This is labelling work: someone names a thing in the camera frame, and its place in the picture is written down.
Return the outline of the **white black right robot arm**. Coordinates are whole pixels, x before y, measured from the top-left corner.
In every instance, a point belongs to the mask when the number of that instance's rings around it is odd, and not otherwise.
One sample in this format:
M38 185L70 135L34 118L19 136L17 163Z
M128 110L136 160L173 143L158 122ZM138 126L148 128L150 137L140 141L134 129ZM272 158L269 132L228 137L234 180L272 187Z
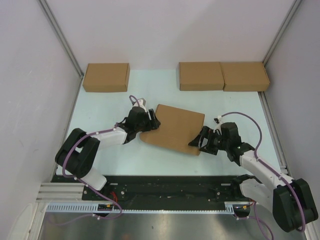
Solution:
M250 198L262 205L283 231L304 230L306 224L319 218L309 184L258 158L256 149L241 140L234 122L220 123L215 129L203 126L189 146L212 155L225 151L231 162L249 171L231 182L231 196L237 201Z

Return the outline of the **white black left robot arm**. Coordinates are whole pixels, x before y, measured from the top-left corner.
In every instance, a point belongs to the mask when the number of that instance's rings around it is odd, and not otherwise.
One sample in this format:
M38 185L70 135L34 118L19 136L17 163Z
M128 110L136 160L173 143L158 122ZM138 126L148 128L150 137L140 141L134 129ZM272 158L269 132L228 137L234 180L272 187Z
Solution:
M55 162L62 167L62 175L74 178L93 188L93 194L100 200L110 196L111 188L107 179L93 167L99 149L124 145L136 138L137 134L149 132L161 125L154 110L134 106L122 122L111 129L87 133L75 128L69 134L55 156Z

